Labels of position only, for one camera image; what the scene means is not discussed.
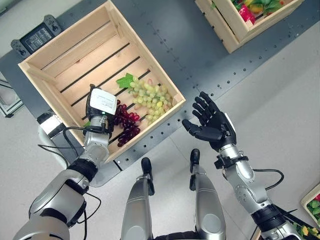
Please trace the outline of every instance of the robot leg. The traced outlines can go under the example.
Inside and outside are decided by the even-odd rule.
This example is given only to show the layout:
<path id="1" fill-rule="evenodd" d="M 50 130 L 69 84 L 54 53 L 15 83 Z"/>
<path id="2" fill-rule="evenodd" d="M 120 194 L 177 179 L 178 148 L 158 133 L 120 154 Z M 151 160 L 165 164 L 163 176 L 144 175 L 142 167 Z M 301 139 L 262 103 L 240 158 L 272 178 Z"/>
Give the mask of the robot leg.
<path id="1" fill-rule="evenodd" d="M 196 191 L 196 230 L 200 239 L 225 240 L 226 222 L 214 185 L 199 166 L 200 151 L 190 156 L 190 190 Z"/>
<path id="2" fill-rule="evenodd" d="M 149 158 L 141 161 L 143 175 L 137 177 L 128 197 L 121 230 L 121 240 L 152 240 L 149 196 L 155 194 Z"/>

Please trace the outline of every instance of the red grapes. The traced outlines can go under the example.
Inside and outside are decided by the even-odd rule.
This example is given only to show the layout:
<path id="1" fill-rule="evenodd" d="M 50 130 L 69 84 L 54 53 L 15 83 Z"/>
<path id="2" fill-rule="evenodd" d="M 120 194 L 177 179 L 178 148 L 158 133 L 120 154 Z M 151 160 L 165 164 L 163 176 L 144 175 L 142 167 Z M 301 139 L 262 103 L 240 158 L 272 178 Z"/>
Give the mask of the red grapes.
<path id="1" fill-rule="evenodd" d="M 114 125 L 123 129 L 118 138 L 118 147 L 122 147 L 140 133 L 138 125 L 141 122 L 139 121 L 140 116 L 136 112 L 127 112 L 127 105 L 121 104 L 120 100 L 117 100 L 116 103 Z"/>

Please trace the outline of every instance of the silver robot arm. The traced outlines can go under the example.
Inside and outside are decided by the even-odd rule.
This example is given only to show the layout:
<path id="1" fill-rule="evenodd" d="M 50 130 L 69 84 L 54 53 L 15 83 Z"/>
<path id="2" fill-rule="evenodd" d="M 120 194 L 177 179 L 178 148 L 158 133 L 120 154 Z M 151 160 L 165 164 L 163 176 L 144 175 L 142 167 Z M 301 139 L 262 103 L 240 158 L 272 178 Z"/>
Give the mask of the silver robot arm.
<path id="1" fill-rule="evenodd" d="M 29 221 L 13 240 L 69 240 L 69 228 L 84 213 L 87 203 L 83 195 L 109 156 L 109 137 L 113 131 L 113 116 L 90 107 L 90 96 L 96 89 L 90 87 L 86 106 L 90 127 L 85 133 L 84 152 L 33 201 Z"/>
<path id="2" fill-rule="evenodd" d="M 268 198 L 265 188 L 256 182 L 256 175 L 248 158 L 237 149 L 235 128 L 227 114 L 204 93 L 195 98 L 192 113 L 201 126 L 183 120 L 182 124 L 194 137 L 210 143 L 219 153 L 214 164 L 224 171 L 225 179 L 233 187 L 239 203 L 251 215 L 265 240 L 298 239 L 301 237 L 291 223 L 285 220 Z"/>

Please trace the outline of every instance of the game controller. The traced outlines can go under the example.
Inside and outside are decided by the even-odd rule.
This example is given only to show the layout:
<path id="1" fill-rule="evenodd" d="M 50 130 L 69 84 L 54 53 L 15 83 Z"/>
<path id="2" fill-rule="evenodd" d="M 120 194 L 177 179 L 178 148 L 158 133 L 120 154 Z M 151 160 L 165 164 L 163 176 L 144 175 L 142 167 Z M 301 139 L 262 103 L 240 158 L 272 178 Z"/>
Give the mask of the game controller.
<path id="1" fill-rule="evenodd" d="M 23 59 L 26 59 L 62 32 L 57 20 L 52 15 L 44 16 L 43 22 L 21 39 L 14 39 L 11 47 Z"/>

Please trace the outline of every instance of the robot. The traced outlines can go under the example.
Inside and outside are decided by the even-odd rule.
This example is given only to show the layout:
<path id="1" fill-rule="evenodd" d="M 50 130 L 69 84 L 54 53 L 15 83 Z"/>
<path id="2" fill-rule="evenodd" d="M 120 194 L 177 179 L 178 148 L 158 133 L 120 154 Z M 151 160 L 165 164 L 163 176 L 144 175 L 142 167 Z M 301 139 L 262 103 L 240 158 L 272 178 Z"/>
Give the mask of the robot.
<path id="1" fill-rule="evenodd" d="M 95 131 L 85 132 L 85 151 L 63 170 L 34 200 L 29 221 L 14 240 L 69 240 L 71 228 L 84 213 L 83 197 L 109 155 L 108 141 L 113 130 L 112 115 L 90 106 L 91 86 L 86 113 Z M 285 220 L 269 199 L 265 188 L 256 182 L 248 157 L 237 149 L 235 128 L 228 115 L 204 92 L 195 98 L 192 112 L 201 126 L 182 121 L 185 129 L 197 139 L 209 142 L 218 152 L 217 169 L 233 187 L 238 202 L 251 215 L 265 240 L 302 240 L 291 223 Z M 200 152 L 190 156 L 189 188 L 196 196 L 195 231 L 172 233 L 154 238 L 149 196 L 155 194 L 152 166 L 148 158 L 141 161 L 142 175 L 136 178 L 123 217 L 121 240 L 225 240 L 226 223 L 214 185 L 200 166 Z"/>

